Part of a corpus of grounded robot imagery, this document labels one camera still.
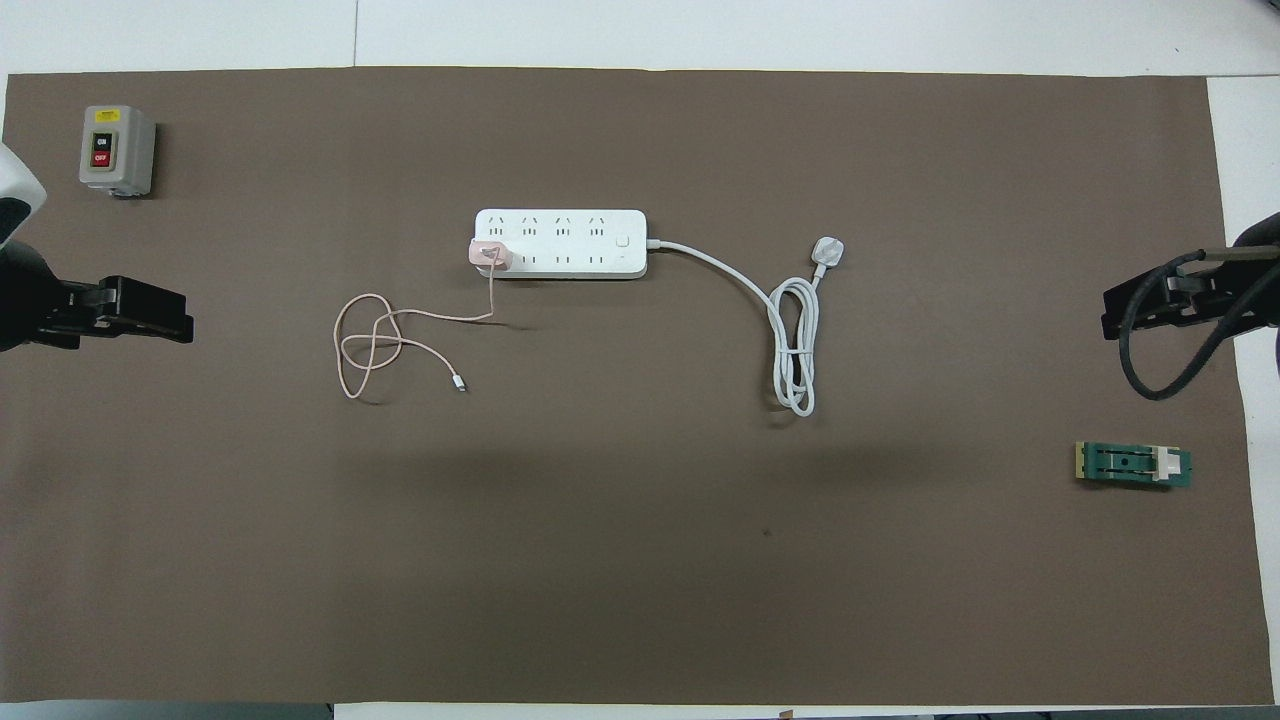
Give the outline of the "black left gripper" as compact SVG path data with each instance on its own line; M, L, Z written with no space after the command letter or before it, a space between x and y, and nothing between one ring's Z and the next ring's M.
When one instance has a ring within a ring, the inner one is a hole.
M124 275L96 283L44 279L40 306L40 343L49 347L79 347L84 337L138 336L179 345L195 340L183 293Z

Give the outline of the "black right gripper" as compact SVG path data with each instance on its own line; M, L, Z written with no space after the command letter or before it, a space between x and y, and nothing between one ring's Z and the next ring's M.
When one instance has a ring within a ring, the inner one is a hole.
M1132 331L1216 320L1270 269L1270 260L1235 260L1198 272L1166 266L1143 272L1103 292L1102 336L1119 340L1134 300L1138 304Z

